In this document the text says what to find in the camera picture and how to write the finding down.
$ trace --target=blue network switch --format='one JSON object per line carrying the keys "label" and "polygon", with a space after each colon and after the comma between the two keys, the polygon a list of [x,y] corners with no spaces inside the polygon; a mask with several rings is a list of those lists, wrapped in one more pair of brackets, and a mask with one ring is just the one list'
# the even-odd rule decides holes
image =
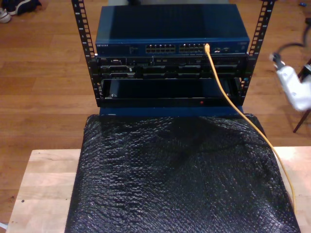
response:
{"label": "blue network switch", "polygon": [[99,57],[246,53],[249,37],[235,4],[102,7]]}

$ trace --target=network cable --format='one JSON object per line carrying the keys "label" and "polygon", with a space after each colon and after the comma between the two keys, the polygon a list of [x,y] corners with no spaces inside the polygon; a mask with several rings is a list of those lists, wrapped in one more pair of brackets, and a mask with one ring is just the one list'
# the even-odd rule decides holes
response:
{"label": "network cable", "polygon": [[267,139],[267,137],[257,128],[256,125],[254,125],[233,103],[232,101],[229,99],[229,97],[227,96],[227,94],[225,93],[221,83],[220,83],[220,80],[218,78],[218,75],[217,75],[217,72],[216,72],[216,69],[215,69],[215,65],[213,63],[213,60],[212,60],[212,57],[210,56],[210,47],[209,47],[209,44],[205,44],[205,53],[206,55],[208,56],[208,59],[209,59],[209,62],[210,62],[210,65],[212,67],[212,70],[213,70],[213,73],[214,73],[214,76],[215,76],[215,79],[216,79],[216,82],[217,82],[217,85],[220,89],[220,91],[222,92],[223,96],[225,97],[225,99],[228,101],[228,103],[262,136],[262,138],[268,143],[268,145],[271,147],[272,151],[275,153],[277,159],[279,160],[281,166],[282,166],[282,169],[284,170],[284,173],[285,173],[285,176],[288,180],[288,183],[291,187],[291,191],[292,191],[292,196],[293,196],[293,208],[294,208],[294,213],[296,214],[296,200],[295,200],[295,190],[294,190],[294,187],[293,187],[293,184],[291,182],[291,179],[286,171],[286,168],[280,158],[280,156],[278,155],[276,149],[273,147],[273,145],[270,143],[270,141]]}

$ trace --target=shoe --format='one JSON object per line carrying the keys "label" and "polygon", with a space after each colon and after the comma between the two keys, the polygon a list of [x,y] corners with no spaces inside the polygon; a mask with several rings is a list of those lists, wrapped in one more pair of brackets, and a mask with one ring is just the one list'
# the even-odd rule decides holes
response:
{"label": "shoe", "polygon": [[16,14],[15,1],[14,0],[3,0],[2,8],[11,16]]}
{"label": "shoe", "polygon": [[41,5],[38,0],[3,0],[2,2],[2,7],[12,16],[34,11],[38,5]]}
{"label": "shoe", "polygon": [[6,12],[6,10],[0,8],[0,23],[7,23],[10,20],[11,16]]}
{"label": "shoe", "polygon": [[34,11],[37,7],[36,0],[15,0],[16,14],[19,16],[25,12]]}

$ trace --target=white power adapter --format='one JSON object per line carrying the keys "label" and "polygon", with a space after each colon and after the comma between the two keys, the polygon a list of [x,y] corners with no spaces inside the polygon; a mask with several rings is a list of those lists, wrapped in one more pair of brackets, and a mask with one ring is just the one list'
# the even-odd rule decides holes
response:
{"label": "white power adapter", "polygon": [[311,109],[311,76],[301,82],[290,66],[283,66],[276,71],[287,99],[298,111]]}

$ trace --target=black power cord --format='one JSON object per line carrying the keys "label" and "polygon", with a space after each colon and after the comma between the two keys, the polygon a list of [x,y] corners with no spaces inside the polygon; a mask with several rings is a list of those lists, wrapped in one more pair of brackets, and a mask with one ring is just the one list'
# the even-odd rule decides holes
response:
{"label": "black power cord", "polygon": [[294,46],[298,46],[298,47],[307,47],[307,34],[311,28],[311,18],[306,18],[305,23],[307,24],[303,35],[302,35],[302,43],[288,43],[285,44],[283,46],[281,46],[280,48],[278,48],[278,50],[275,52],[275,54],[280,54],[284,49],[289,48],[289,47],[294,47]]}
{"label": "black power cord", "polygon": [[137,6],[141,4],[139,0],[127,0],[127,1],[130,6]]}

